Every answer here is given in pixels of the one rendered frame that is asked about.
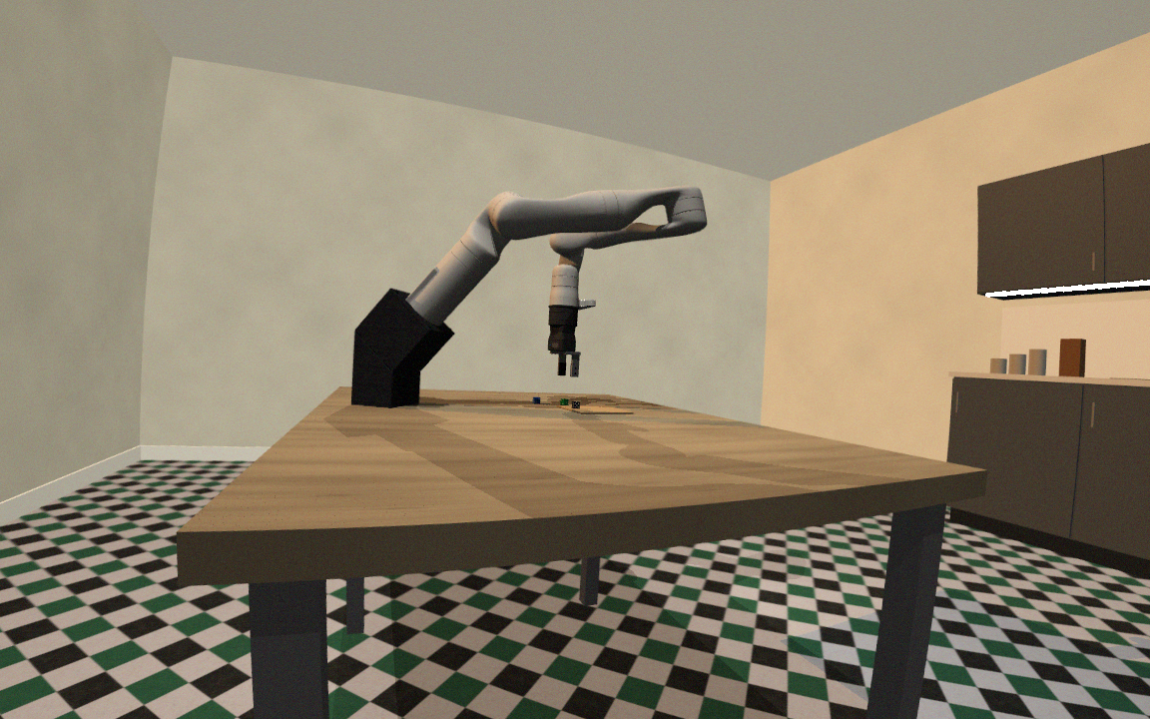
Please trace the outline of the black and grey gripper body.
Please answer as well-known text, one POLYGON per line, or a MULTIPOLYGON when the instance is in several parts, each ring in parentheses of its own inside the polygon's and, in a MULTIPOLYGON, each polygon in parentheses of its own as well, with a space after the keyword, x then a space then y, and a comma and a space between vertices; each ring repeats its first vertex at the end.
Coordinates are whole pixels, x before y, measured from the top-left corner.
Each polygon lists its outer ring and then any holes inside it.
POLYGON ((575 352, 578 311, 595 307, 595 299, 578 300, 578 288, 552 286, 549 293, 549 351, 575 352))

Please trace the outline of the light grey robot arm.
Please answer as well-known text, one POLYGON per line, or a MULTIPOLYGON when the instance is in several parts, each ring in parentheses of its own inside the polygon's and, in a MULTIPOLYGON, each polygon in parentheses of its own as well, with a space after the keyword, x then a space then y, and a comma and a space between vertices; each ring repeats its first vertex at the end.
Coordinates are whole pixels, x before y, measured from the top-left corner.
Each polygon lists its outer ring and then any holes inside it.
POLYGON ((421 318, 440 326, 498 263, 509 240, 551 234, 549 246, 561 255, 560 265, 566 265, 553 269, 552 286, 578 288, 584 248, 664 240, 697 234, 706 225, 706 206, 699 188, 693 186, 590 191, 555 200, 499 193, 406 301, 421 318), (635 222, 658 205, 665 206, 668 224, 635 222))

